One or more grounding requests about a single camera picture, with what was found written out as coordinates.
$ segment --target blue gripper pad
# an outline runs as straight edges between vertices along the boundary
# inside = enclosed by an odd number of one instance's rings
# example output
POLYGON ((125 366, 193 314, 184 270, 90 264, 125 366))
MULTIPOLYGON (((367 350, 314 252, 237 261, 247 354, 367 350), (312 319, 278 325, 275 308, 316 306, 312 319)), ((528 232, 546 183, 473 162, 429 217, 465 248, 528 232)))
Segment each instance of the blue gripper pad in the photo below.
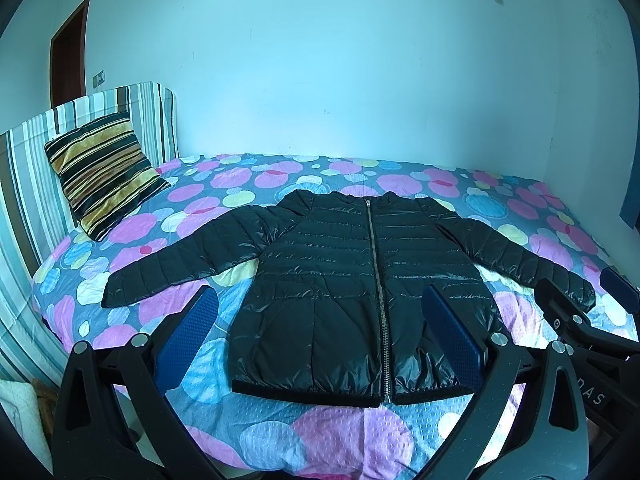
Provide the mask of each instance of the blue gripper pad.
POLYGON ((210 286, 199 290, 191 309, 156 356, 154 381, 161 395, 177 388, 204 338, 218 317, 218 295, 210 286))
POLYGON ((476 394, 484 384, 484 357, 471 334, 433 285, 422 293, 422 315, 463 386, 476 394))

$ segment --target wooden door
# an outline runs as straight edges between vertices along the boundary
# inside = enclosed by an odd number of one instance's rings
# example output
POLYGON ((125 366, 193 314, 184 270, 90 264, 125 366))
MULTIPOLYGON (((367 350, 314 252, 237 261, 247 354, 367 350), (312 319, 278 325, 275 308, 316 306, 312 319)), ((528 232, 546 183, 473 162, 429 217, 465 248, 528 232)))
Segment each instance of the wooden door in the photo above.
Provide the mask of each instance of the wooden door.
POLYGON ((85 0, 51 40, 49 87, 52 108, 86 95, 84 31, 88 10, 89 0, 85 0))

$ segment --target white towel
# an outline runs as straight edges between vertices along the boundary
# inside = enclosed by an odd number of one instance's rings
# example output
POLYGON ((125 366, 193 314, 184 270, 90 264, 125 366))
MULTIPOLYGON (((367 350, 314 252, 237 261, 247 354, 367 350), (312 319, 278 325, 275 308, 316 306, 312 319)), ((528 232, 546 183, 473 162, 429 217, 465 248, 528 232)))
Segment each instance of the white towel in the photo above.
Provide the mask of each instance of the white towel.
POLYGON ((51 452, 42 431, 38 397, 29 383, 0 380, 0 404, 31 452, 53 472, 51 452))

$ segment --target door frame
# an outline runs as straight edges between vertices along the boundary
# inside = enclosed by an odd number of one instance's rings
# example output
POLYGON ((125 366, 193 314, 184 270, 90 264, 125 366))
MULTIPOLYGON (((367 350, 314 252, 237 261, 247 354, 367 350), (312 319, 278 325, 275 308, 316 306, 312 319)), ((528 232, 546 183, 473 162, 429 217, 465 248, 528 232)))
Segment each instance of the door frame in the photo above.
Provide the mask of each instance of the door frame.
POLYGON ((49 99, 51 107, 53 107, 53 44, 58 36, 65 30, 66 26, 74 19, 79 13, 82 13, 81 17, 81 30, 80 30, 80 90, 82 95, 86 95, 86 86, 84 84, 84 37, 86 35, 86 17, 89 13, 89 0, 84 0, 78 8, 71 13, 71 15, 65 20, 65 23, 58 29, 58 31, 51 38, 51 44, 49 47, 49 99))

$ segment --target metal bolt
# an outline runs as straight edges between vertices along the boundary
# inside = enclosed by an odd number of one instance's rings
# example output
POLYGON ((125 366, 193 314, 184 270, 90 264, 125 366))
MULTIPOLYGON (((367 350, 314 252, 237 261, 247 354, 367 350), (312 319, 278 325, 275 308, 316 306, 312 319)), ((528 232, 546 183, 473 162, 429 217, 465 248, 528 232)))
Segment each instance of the metal bolt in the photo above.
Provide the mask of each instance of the metal bolt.
POLYGON ((496 343, 498 346, 505 346, 509 340, 504 334, 501 334, 500 332, 494 332, 491 334, 491 341, 496 343))
POLYGON ((81 354, 87 349, 87 347, 88 347, 88 344, 86 343, 86 341, 78 341, 74 345, 74 354, 81 354))
POLYGON ((144 346, 147 341, 149 341, 149 336, 147 334, 140 333, 131 338, 131 345, 136 348, 140 348, 141 346, 144 346))
POLYGON ((559 354, 561 354, 562 352, 564 352, 566 350, 566 347, 559 341, 553 341, 551 343, 551 348, 553 348, 559 354))

